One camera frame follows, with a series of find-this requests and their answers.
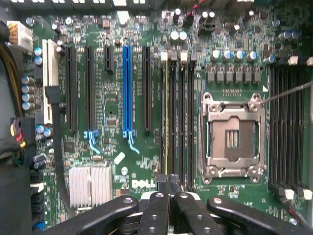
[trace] white pci slot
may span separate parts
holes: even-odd
[[[45,95],[45,87],[59,85],[58,53],[56,43],[43,39],[43,71],[44,71],[44,124],[52,124],[51,105]]]

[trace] cpu socket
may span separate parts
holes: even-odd
[[[259,182],[265,165],[265,110],[261,96],[250,100],[216,101],[204,93],[202,100],[199,170],[205,184],[213,178],[249,177]]]

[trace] motherboard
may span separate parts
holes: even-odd
[[[177,174],[181,190],[204,202],[220,195],[291,219],[274,188],[287,195],[286,185],[306,183],[310,94],[262,101],[310,80],[311,64],[298,63],[311,56],[311,5],[223,2],[24,19],[35,50],[24,57],[23,108],[46,156],[32,172],[43,174],[46,227],[70,218],[57,187],[56,129],[77,213],[121,195],[140,199],[159,174]],[[59,126],[46,86],[60,87]],[[305,214],[303,195],[289,199]]]

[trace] green circuit board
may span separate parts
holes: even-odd
[[[77,132],[67,131],[67,117],[65,112],[61,116],[62,130],[62,151],[65,163],[66,181],[68,184],[68,171],[72,167],[90,166],[107,164],[112,167],[112,185],[113,198],[130,194],[140,199],[141,194],[147,191],[156,190],[155,176],[160,174],[162,167],[160,154],[160,115],[162,104],[160,102],[160,55],[162,52],[175,49],[177,51],[196,53],[197,63],[194,70],[194,121],[195,121],[195,147],[194,147],[194,191],[201,200],[206,202],[208,198],[215,195],[231,198],[245,205],[254,207],[258,210],[272,214],[283,220],[289,220],[279,202],[273,197],[272,192],[268,190],[268,171],[266,170],[260,181],[253,184],[249,178],[218,178],[213,179],[210,184],[204,184],[198,170],[197,156],[199,153],[199,132],[198,119],[200,101],[204,92],[209,91],[215,100],[224,101],[245,101],[250,99],[252,94],[259,93],[262,99],[270,96],[270,70],[263,63],[262,53],[267,47],[272,53],[278,53],[275,48],[275,41],[278,34],[287,27],[299,29],[299,26],[309,17],[303,6],[286,6],[284,9],[272,10],[271,8],[260,7],[256,9],[257,14],[240,30],[239,33],[230,37],[228,30],[223,24],[232,18],[227,18],[223,11],[216,12],[215,27],[216,30],[211,36],[201,36],[197,34],[197,24],[185,28],[182,26],[182,19],[177,25],[172,24],[173,11],[154,12],[151,16],[135,17],[130,15],[126,26],[121,26],[118,16],[109,14],[105,16],[71,16],[73,22],[67,25],[68,16],[46,16],[33,17],[35,20],[32,30],[34,33],[34,47],[42,47],[42,39],[53,39],[54,31],[51,24],[58,24],[63,33],[71,38],[72,43],[77,50],[77,92],[78,92],[78,130]],[[274,27],[272,22],[277,15],[281,19],[281,25]],[[200,16],[195,15],[195,22]],[[99,20],[108,20],[109,26],[103,28],[98,25]],[[185,31],[187,33],[186,44],[188,48],[182,45],[173,45],[170,43],[170,34],[172,31]],[[284,44],[280,48],[289,53],[297,49],[303,55],[309,54],[307,45],[309,40],[303,39],[293,45]],[[139,154],[132,151],[128,142],[122,137],[123,130],[123,64],[122,64],[122,46],[128,44],[133,53],[133,127],[136,130],[134,146],[140,151]],[[114,49],[114,72],[104,72],[103,68],[103,47],[112,46]],[[95,107],[96,107],[96,129],[99,136],[96,138],[96,145],[101,153],[96,154],[89,147],[88,140],[84,139],[86,130],[85,114],[85,46],[92,46],[95,51]],[[149,46],[151,52],[156,54],[157,65],[152,65],[151,87],[151,131],[145,132],[143,128],[143,83],[142,83],[142,46]],[[210,56],[213,50],[230,50],[236,52],[242,50],[246,53],[255,51],[258,55],[257,61],[251,65],[247,61],[235,63],[233,59],[228,63],[227,70],[246,70],[259,71],[261,81],[249,84],[234,83],[208,83],[207,70],[213,67]],[[25,59],[25,73],[32,74],[34,58],[29,56]],[[65,60],[59,58],[59,85],[62,92],[62,102],[66,102],[66,71]],[[218,61],[214,66],[219,66],[225,70],[225,65]],[[35,88],[36,109],[28,112],[29,116],[41,112],[43,109],[43,87]],[[265,106],[265,111],[269,114],[269,105]],[[309,99],[305,99],[305,110],[309,110]],[[305,119],[308,120],[308,112],[305,113]],[[304,135],[308,135],[308,121],[304,123]],[[269,164],[269,132],[265,137],[265,164]],[[308,143],[304,142],[303,165],[307,163]],[[45,221],[46,226],[51,227],[69,218],[60,196],[57,192],[56,177],[54,171],[53,150],[47,147],[45,141],[38,141],[38,153],[46,153],[48,161],[46,168],[42,171],[45,176]],[[120,153],[125,154],[125,158],[119,163],[114,164],[113,160]],[[93,161],[93,156],[101,156],[100,161]],[[185,170],[187,169],[187,160],[185,161]],[[122,168],[126,167],[128,173],[123,175]],[[307,170],[303,169],[303,179],[306,179]],[[305,213],[305,203],[301,198],[293,201],[297,210]]]

